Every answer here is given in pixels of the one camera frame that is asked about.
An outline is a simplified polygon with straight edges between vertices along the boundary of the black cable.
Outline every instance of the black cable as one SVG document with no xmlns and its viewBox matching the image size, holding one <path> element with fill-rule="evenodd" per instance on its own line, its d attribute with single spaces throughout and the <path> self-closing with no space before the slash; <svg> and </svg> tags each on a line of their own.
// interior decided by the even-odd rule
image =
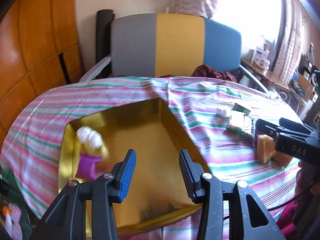
<svg viewBox="0 0 320 240">
<path fill-rule="evenodd" d="M 310 187 L 306 188 L 306 189 L 305 189 L 304 191 L 302 191 L 300 194 L 294 196 L 292 199 L 284 202 L 284 203 L 281 204 L 281 205 L 278 205 L 278 206 L 273 207 L 273 208 L 268 208 L 268 211 L 273 211 L 273 210 L 276 210 L 276 209 L 278 209 L 278 208 L 282 208 L 282 207 L 288 205 L 289 203 L 291 203 L 292 201 L 295 201 L 296 199 L 300 198 L 303 194 L 307 193 L 318 181 L 319 181 L 319 179 L 314 180 L 314 181 L 310 184 Z M 228 219 L 228 218 L 230 218 L 230 216 L 224 217 L 223 220 L 226 220 L 226 219 Z"/>
</svg>

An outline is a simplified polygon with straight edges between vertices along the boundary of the chair armrest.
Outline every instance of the chair armrest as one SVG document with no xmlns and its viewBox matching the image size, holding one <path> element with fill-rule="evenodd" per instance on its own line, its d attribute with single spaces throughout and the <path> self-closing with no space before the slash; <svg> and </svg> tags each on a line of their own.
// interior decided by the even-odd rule
<svg viewBox="0 0 320 240">
<path fill-rule="evenodd" d="M 106 56 L 100 60 L 96 65 L 94 65 L 79 82 L 86 82 L 93 80 L 108 64 L 111 62 L 111 56 Z"/>
<path fill-rule="evenodd" d="M 252 75 L 245 67 L 240 65 L 240 71 L 243 75 L 245 75 L 247 78 L 253 81 L 255 85 L 260 89 L 260 91 L 264 93 L 269 92 L 269 90 L 264 85 L 262 85 L 262 83 L 254 75 Z"/>
</svg>

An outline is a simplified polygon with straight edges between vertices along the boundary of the orange wood panel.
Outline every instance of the orange wood panel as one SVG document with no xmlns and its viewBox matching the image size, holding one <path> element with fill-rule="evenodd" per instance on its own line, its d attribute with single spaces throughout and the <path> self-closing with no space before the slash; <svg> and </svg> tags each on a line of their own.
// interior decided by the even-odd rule
<svg viewBox="0 0 320 240">
<path fill-rule="evenodd" d="M 0 23 L 0 98 L 26 74 L 18 37 L 18 1 Z"/>
<path fill-rule="evenodd" d="M 57 52 L 50 12 L 51 0 L 20 0 L 19 30 L 28 70 Z"/>
<path fill-rule="evenodd" d="M 52 19 L 59 52 L 78 43 L 75 0 L 52 0 Z"/>
<path fill-rule="evenodd" d="M 37 66 L 29 74 L 38 95 L 66 84 L 59 57 L 53 56 Z"/>
<path fill-rule="evenodd" d="M 79 45 L 73 45 L 62 55 L 71 83 L 79 82 L 82 77 Z"/>
<path fill-rule="evenodd" d="M 7 132 L 0 126 L 0 152 L 1 152 L 3 141 L 6 136 L 7 136 Z"/>
<path fill-rule="evenodd" d="M 23 110 L 36 97 L 29 78 L 21 79 L 0 102 L 0 123 L 6 131 Z"/>
</svg>

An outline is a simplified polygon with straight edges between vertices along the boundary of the table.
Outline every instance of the table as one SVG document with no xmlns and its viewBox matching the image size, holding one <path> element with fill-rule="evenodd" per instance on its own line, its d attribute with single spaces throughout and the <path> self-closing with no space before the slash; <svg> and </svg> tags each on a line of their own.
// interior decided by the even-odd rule
<svg viewBox="0 0 320 240">
<path fill-rule="evenodd" d="M 273 123 L 282 115 L 299 122 L 296 113 L 282 100 L 271 101 L 260 91 L 210 78 L 107 78 L 51 89 L 34 99 L 12 124 L 1 150 L 1 168 L 13 171 L 26 203 L 40 218 L 58 193 L 58 163 L 65 125 L 97 111 L 151 98 L 162 98 L 168 103 L 216 177 L 233 183 L 246 180 L 267 207 L 292 198 L 299 170 L 297 160 L 286 169 L 274 160 L 261 164 L 255 157 L 254 142 L 226 130 L 228 120 L 219 118 L 216 108 L 231 107 L 241 100 L 252 108 L 251 116 Z M 280 211 L 271 214 L 277 217 Z M 226 215 L 228 207 L 224 206 Z M 139 239 L 192 239 L 199 221 L 198 212 L 143 233 Z M 228 238 L 228 226 L 225 220 L 224 239 Z"/>
<path fill-rule="evenodd" d="M 252 70 L 255 74 L 257 74 L 259 77 L 262 78 L 261 82 L 266 83 L 268 85 L 275 86 L 283 91 L 291 92 L 291 88 L 289 85 L 285 84 L 277 75 L 275 75 L 273 72 L 260 68 L 259 66 L 252 65 L 250 61 L 241 59 L 241 65 L 249 68 Z"/>
</svg>

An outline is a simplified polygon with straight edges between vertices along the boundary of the wooden desk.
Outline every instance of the wooden desk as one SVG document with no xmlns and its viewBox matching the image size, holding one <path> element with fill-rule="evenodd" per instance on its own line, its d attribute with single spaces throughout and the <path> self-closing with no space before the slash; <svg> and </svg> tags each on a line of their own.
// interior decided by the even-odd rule
<svg viewBox="0 0 320 240">
<path fill-rule="evenodd" d="M 287 84 L 285 84 L 282 80 L 280 80 L 279 77 L 275 75 L 273 72 L 262 69 L 258 66 L 252 65 L 250 64 L 250 61 L 245 59 L 241 59 L 241 65 L 246 68 L 249 68 L 259 77 L 261 77 L 262 83 L 275 86 L 286 92 L 291 92 L 291 88 Z"/>
</svg>

